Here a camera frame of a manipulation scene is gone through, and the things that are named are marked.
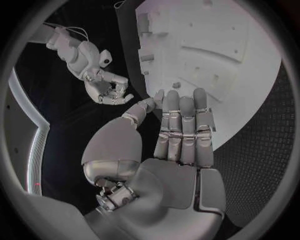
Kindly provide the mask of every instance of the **dark mesh surface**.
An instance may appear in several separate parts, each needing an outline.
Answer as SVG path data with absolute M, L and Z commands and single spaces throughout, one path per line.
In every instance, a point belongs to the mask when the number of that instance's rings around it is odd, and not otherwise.
M 214 152 L 215 167 L 225 183 L 226 213 L 235 225 L 250 222 L 276 191 L 289 161 L 294 128 L 294 99 L 281 66 L 258 112 Z

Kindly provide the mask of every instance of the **white robot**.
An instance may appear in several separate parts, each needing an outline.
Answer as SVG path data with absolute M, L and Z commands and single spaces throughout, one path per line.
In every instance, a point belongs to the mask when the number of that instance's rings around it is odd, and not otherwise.
M 128 80 L 102 69 L 112 61 L 108 51 L 99 53 L 93 43 L 47 25 L 31 41 L 57 50 L 96 103 L 119 105 L 132 99 L 131 94 L 124 97 Z M 153 158 L 141 163 L 137 128 L 154 109 L 162 109 L 160 133 Z M 166 96 L 160 90 L 98 130 L 81 164 L 86 179 L 100 187 L 99 207 L 86 216 L 100 239 L 212 239 L 226 208 L 222 176 L 212 168 L 215 130 L 202 88 L 181 98 L 175 90 Z

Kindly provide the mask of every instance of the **wire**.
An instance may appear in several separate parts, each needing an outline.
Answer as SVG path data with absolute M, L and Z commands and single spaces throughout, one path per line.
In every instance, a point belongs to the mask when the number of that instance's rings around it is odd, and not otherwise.
M 76 34 L 79 34 L 79 35 L 83 36 L 88 42 L 90 41 L 89 40 L 89 35 L 88 35 L 87 31 L 84 28 L 82 28 L 82 27 L 78 27 L 78 26 L 63 26 L 63 25 L 56 24 L 56 23 L 51 23 L 51 22 L 44 22 L 44 24 L 49 25 L 51 27 L 59 27 L 59 28 L 62 28 L 62 29 L 66 29 L 66 30 L 68 30 L 70 32 L 73 32 L 73 33 L 76 33 Z

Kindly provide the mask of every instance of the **curved white surface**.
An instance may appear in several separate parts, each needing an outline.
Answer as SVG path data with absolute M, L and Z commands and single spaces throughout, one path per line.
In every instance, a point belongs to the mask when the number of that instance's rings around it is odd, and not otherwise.
M 32 140 L 27 166 L 27 192 L 42 195 L 41 174 L 42 159 L 50 124 L 39 113 L 36 107 L 24 92 L 15 69 L 12 70 L 8 80 L 10 90 L 24 113 L 38 127 Z
M 259 24 L 232 0 L 146 0 L 149 32 L 140 36 L 139 56 L 147 93 L 174 89 L 192 96 L 208 92 L 216 132 L 216 150 L 232 138 L 268 96 L 281 56 Z

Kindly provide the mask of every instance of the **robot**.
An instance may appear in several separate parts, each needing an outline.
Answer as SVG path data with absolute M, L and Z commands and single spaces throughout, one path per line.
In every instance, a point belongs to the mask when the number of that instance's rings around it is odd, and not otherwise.
M 45 24 L 31 41 L 56 50 L 96 103 L 119 105 L 133 98 L 124 97 L 127 78 L 102 69 L 112 61 L 108 51 L 99 53 L 93 43 Z M 153 158 L 141 162 L 137 129 L 154 109 L 162 111 L 160 132 Z M 175 90 L 165 96 L 161 89 L 99 129 L 81 161 L 88 182 L 99 187 L 99 207 L 85 216 L 99 238 L 213 239 L 226 208 L 222 176 L 213 169 L 213 131 L 202 88 L 184 97 Z

